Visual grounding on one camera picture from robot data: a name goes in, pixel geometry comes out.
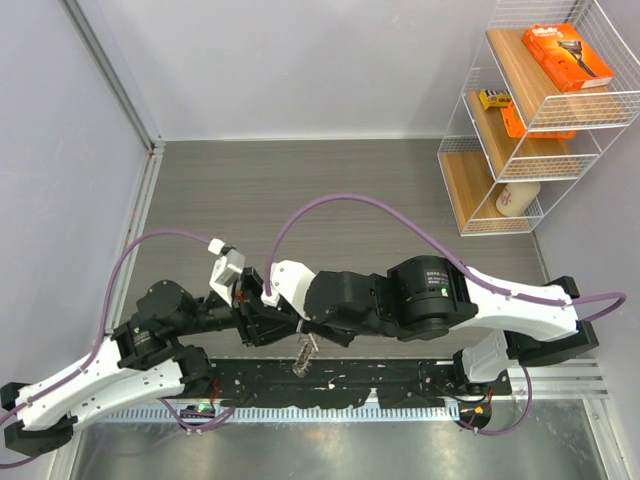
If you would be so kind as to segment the metal disc with keyrings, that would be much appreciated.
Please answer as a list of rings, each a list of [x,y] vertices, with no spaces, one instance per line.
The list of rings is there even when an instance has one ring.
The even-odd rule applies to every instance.
[[[312,334],[305,334],[302,337],[301,349],[293,362],[292,372],[298,378],[304,378],[311,366],[311,358],[318,352],[318,345]]]

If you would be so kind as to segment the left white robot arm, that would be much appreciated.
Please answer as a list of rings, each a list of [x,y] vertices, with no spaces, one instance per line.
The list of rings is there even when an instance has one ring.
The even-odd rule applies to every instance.
[[[162,280],[138,300],[131,318],[85,357],[49,378],[10,382],[1,405],[14,422],[4,426],[7,449],[37,457],[67,444],[99,419],[147,400],[207,395],[216,376],[203,348],[184,336],[238,330],[262,346],[294,334],[307,319],[305,296],[314,273],[287,262],[272,274],[269,292],[252,269],[217,282],[204,297]]]

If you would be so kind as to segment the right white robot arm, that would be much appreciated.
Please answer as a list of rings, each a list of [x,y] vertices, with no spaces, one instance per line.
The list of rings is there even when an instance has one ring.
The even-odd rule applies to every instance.
[[[336,343],[357,336],[430,341],[454,330],[489,330],[454,356],[452,380],[466,394],[508,368],[555,365],[598,346],[594,328],[579,319],[562,286],[484,280],[487,288],[445,258],[418,256],[385,275],[300,267],[280,293],[304,325],[320,327]]]

